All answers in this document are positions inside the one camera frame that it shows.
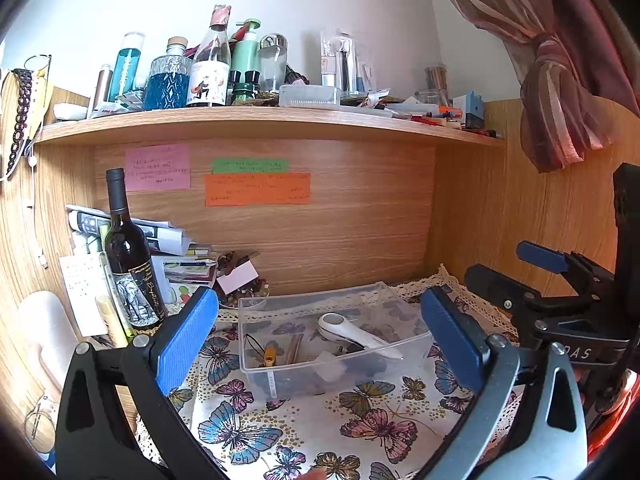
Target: blue gripper pad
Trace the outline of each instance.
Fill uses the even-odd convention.
[[[218,297],[200,286],[152,337],[150,364],[163,395],[180,386],[218,318]]]
[[[564,254],[532,242],[520,242],[516,246],[516,256],[523,262],[548,270],[554,274],[561,274],[569,270]]]
[[[483,357],[474,340],[483,341],[484,331],[475,319],[460,312],[439,286],[428,288],[420,297],[420,310],[458,384],[478,394],[484,386],[488,351]]]

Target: maroon curtain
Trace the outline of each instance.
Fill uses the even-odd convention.
[[[505,42],[522,85],[522,147],[538,171],[613,141],[594,95],[640,116],[640,51],[607,0],[451,1]]]

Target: metal bolt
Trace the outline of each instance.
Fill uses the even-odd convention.
[[[149,336],[147,334],[138,334],[133,338],[133,346],[136,348],[144,348],[149,344]]]
[[[491,334],[487,341],[491,346],[495,346],[496,348],[504,348],[508,343],[507,338],[502,334]]]
[[[82,341],[78,346],[76,346],[76,354],[83,355],[89,351],[89,343],[87,341]]]
[[[564,348],[564,345],[562,343],[559,343],[558,341],[553,341],[551,343],[551,350],[553,351],[554,354],[557,354],[557,355],[564,355],[566,353],[566,349]]]

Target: sticky note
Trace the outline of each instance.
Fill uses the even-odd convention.
[[[191,188],[189,147],[162,144],[127,150],[127,191],[164,191]]]
[[[286,158],[214,158],[211,173],[287,173]]]
[[[308,204],[310,173],[223,173],[204,176],[205,205]]]
[[[251,280],[255,280],[257,277],[258,272],[255,270],[254,264],[248,261],[237,266],[228,276],[218,276],[217,280],[218,285],[222,288],[222,292],[229,294],[236,290],[236,288],[240,288]]]

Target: butterfly tablecloth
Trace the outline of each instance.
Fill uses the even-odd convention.
[[[412,302],[434,285],[485,331],[517,342],[508,320],[443,266],[430,278],[393,288]],[[337,480],[404,478],[424,465],[471,399],[436,344],[419,375],[260,404],[239,370],[238,354],[235,324],[217,323],[184,384],[170,394],[191,433],[231,480],[294,480],[312,467]],[[513,393],[492,442],[508,428],[518,400]],[[141,421],[136,438],[146,457],[162,463]]]

